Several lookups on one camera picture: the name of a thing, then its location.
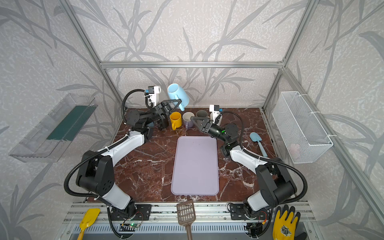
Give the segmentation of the grey mug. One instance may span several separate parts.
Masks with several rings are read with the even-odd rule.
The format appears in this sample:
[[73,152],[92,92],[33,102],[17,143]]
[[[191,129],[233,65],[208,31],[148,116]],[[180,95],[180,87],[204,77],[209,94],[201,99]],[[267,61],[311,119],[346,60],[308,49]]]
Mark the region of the grey mug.
[[205,110],[199,110],[196,112],[196,116],[199,118],[208,117],[208,113]]

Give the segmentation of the purple mug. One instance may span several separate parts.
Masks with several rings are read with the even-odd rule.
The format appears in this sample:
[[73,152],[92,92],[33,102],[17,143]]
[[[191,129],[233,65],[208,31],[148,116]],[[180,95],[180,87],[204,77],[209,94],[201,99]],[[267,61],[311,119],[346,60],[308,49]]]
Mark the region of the purple mug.
[[194,127],[194,123],[191,120],[191,118],[194,116],[195,116],[195,114],[192,112],[185,112],[183,114],[182,119],[183,119],[183,124],[184,124],[186,130]]

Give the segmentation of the yellow mug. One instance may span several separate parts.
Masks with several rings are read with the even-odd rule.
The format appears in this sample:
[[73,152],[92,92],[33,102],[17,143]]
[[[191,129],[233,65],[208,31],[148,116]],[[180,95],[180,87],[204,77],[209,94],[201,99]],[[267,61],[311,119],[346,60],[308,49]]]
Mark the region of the yellow mug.
[[182,115],[179,112],[172,113],[170,115],[170,120],[173,131],[175,131],[177,128],[180,128],[183,124]]

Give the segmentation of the light blue mug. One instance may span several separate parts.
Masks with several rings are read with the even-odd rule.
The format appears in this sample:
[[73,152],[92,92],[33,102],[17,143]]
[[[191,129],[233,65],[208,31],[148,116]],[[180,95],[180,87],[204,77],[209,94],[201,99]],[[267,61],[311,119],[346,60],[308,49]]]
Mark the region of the light blue mug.
[[167,92],[171,100],[181,100],[178,108],[184,111],[190,102],[190,98],[185,90],[178,84],[171,84],[168,86]]

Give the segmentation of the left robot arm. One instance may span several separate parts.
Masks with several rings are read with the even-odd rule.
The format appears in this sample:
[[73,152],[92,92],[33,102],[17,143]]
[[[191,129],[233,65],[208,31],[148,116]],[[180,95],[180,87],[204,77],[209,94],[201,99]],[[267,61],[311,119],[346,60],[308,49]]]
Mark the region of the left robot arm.
[[[133,93],[143,93],[147,111],[126,109],[126,101]],[[121,106],[121,114],[126,125],[131,130],[122,139],[97,152],[88,151],[82,161],[66,176],[64,190],[75,197],[96,198],[124,219],[135,216],[137,208],[135,201],[121,190],[115,182],[115,165],[128,153],[148,142],[152,137],[154,127],[163,130],[169,126],[168,117],[177,108],[184,109],[182,98],[170,97],[156,103],[155,88],[147,90],[135,89],[128,92]]]

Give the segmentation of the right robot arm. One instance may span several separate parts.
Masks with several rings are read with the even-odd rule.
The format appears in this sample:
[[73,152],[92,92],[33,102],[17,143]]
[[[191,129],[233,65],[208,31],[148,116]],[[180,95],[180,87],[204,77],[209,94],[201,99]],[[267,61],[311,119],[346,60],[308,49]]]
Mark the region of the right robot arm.
[[280,158],[269,159],[244,148],[244,127],[239,132],[235,124],[221,127],[208,117],[192,117],[191,121],[200,132],[224,142],[220,150],[225,157],[257,175],[259,191],[244,200],[243,211],[247,218],[255,219],[263,210],[299,201],[306,195],[308,182],[299,170]]

